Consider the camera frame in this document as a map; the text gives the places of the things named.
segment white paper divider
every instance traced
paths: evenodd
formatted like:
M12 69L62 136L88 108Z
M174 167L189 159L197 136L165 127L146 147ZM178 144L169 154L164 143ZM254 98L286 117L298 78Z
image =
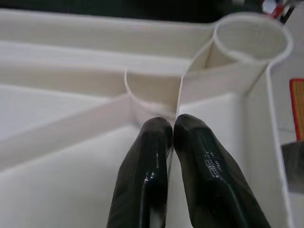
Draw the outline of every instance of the white paper divider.
M157 57L148 54L44 46L11 41L0 41L0 49L3 54L0 56L1 62L99 67L114 71L128 68L143 72L181 74L190 62L189 59L179 57Z
M0 40L17 43L180 58L193 57L213 32L199 24L12 10L0 11L0 28Z
M133 113L141 124L156 116L162 116L174 124L180 85L181 76L177 75L137 74L130 71L125 74L125 86L132 100Z
M205 69L207 65L207 60L210 56L210 50L212 49L213 40L209 40L205 45L203 45L198 52L195 54L191 61L191 65L188 68L188 73L192 71L200 71Z
M129 100L129 96L124 95L110 103L1 140L0 171L130 123Z
M192 71L183 78L181 105L223 95L229 92L246 92L261 74L261 65L239 63L211 69Z
M0 83L111 98L126 94L124 69L48 62L0 61Z
M294 227L279 143L270 68L246 96L250 187L272 227Z

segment white cardboard box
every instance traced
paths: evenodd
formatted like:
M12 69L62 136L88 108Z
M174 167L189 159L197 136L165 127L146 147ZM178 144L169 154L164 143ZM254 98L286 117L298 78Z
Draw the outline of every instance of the white cardboard box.
M293 228L270 75L292 49L262 15L187 24L0 10L0 227L105 227L144 121L189 113ZM168 228L190 228L175 154Z

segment curved paper strip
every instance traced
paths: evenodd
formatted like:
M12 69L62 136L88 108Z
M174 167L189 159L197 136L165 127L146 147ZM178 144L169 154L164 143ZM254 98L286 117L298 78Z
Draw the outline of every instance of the curved paper strip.
M278 21L250 13L225 17L216 25L213 39L220 52L240 62L268 64L292 48L289 32ZM217 61L216 56L211 58L210 66Z
M174 123L181 77L126 72L125 86L140 125L157 116Z
M198 50L192 59L188 72L199 71L206 68L212 44L213 40L211 39Z

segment glossy black tape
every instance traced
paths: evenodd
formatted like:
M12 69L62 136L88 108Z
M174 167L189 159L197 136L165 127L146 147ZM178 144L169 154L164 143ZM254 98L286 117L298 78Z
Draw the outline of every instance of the glossy black tape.
M107 228L165 227L172 149L170 123L160 117L145 122L119 169Z
M204 122L179 116L174 147L193 227L270 228L241 169Z

